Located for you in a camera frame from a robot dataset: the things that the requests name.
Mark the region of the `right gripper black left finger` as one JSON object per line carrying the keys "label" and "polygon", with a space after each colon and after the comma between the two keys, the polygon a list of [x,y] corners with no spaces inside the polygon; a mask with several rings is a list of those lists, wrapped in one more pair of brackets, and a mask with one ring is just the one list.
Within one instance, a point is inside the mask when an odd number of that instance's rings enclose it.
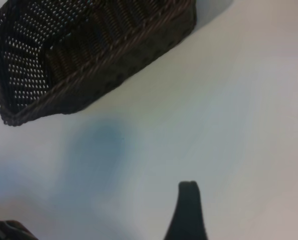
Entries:
{"label": "right gripper black left finger", "polygon": [[0,240],[38,240],[16,220],[0,220]]}

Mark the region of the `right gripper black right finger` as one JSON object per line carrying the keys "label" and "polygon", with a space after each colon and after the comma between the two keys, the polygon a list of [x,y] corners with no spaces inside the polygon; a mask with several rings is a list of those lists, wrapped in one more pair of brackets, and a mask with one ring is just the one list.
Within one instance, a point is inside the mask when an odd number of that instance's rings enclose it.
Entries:
{"label": "right gripper black right finger", "polygon": [[166,240],[207,240],[200,190],[195,181],[178,185],[178,198]]}

